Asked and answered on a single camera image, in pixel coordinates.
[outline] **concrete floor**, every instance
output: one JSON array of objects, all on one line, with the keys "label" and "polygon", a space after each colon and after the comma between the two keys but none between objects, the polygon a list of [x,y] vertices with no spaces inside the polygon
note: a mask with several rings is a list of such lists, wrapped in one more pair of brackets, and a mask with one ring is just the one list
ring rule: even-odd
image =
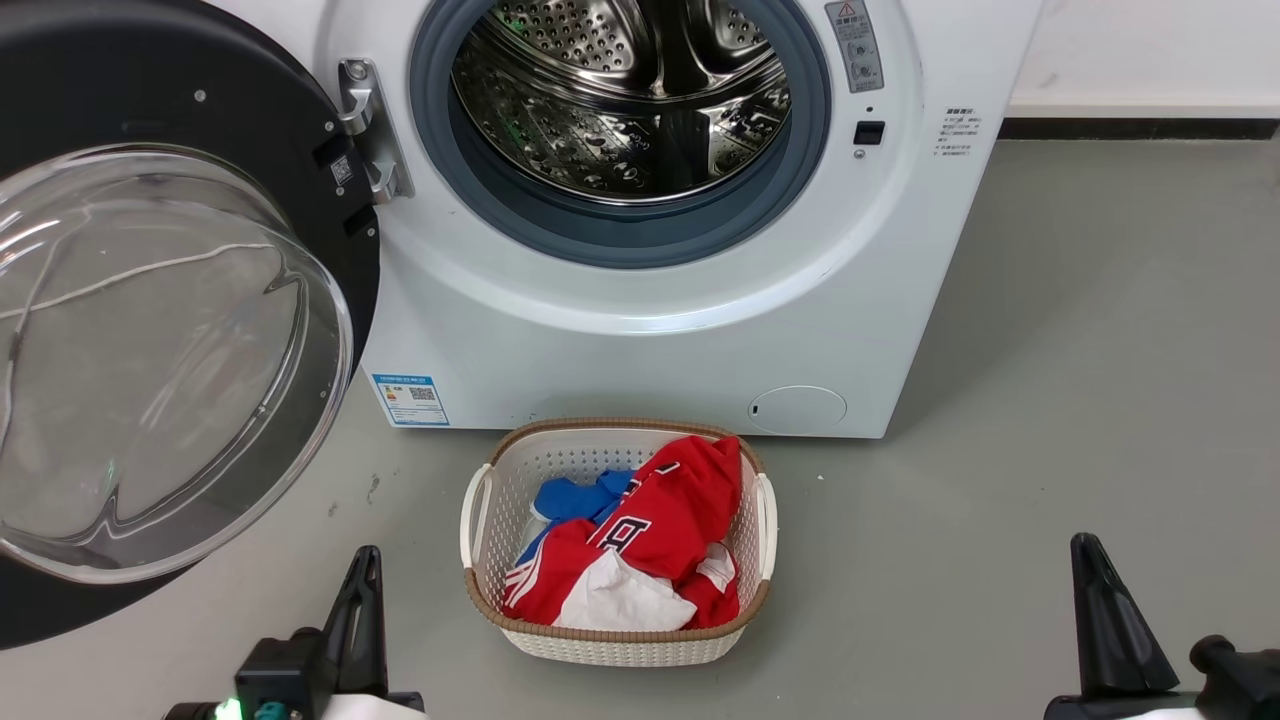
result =
[{"label": "concrete floor", "polygon": [[1277,150],[1000,146],[890,437],[753,441],[778,492],[774,594],[719,662],[508,646],[456,552],[498,436],[394,430],[361,380],[265,520],[143,602],[0,653],[0,717],[223,697],[257,638],[324,620],[369,542],[393,684],[438,720],[1038,719],[1076,687],[1076,530],[1102,537],[1197,685],[1201,635],[1280,646]]}]

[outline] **basket handle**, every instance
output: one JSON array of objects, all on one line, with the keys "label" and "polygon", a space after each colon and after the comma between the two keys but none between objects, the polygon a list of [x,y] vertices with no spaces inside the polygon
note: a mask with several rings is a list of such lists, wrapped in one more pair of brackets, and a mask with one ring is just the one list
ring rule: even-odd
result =
[{"label": "basket handle", "polygon": [[764,518],[764,532],[760,534],[760,579],[773,577],[773,560],[778,553],[778,500],[773,495],[773,483],[764,473],[755,475],[755,498],[760,518]]},{"label": "basket handle", "polygon": [[[458,523],[458,552],[462,555],[462,568],[470,569],[475,562],[472,548],[480,547],[484,536],[485,515],[489,514],[489,495],[493,492],[493,480],[489,471],[493,465],[485,462],[471,475],[471,484],[467,486],[467,495],[462,498],[462,520]],[[480,501],[480,514],[475,512],[476,496],[484,487],[484,498]]]}]

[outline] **laundry basket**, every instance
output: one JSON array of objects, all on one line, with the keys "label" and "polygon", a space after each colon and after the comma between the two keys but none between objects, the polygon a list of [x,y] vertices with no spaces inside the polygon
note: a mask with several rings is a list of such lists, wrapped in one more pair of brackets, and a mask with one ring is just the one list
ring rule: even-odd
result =
[{"label": "laundry basket", "polygon": [[503,438],[471,478],[462,505],[463,578],[480,614],[520,650],[566,662],[666,667],[710,662],[728,652],[769,594],[777,551],[773,486],[746,442],[741,443],[742,502],[726,541],[737,560],[741,602],[731,623],[699,630],[577,630],[512,620],[499,610],[504,575],[524,550],[529,505],[544,480],[566,477],[591,483],[604,470],[636,469],[668,442],[691,434],[714,441],[731,433],[708,425],[590,418],[532,423]]}]

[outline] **front-load washing machine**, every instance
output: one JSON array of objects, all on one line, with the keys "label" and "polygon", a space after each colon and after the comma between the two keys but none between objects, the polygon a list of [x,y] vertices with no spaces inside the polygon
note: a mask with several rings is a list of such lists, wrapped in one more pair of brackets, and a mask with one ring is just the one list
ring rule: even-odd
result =
[{"label": "front-load washing machine", "polygon": [[0,1],[0,644],[265,512],[358,363],[403,427],[882,436],[1038,9]]}]

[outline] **black baseboard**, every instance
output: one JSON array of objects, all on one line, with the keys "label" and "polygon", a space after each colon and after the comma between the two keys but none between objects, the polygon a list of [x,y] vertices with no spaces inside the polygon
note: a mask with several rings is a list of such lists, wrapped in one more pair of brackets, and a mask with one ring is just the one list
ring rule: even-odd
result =
[{"label": "black baseboard", "polygon": [[1000,140],[1271,140],[1280,119],[1005,118]]}]

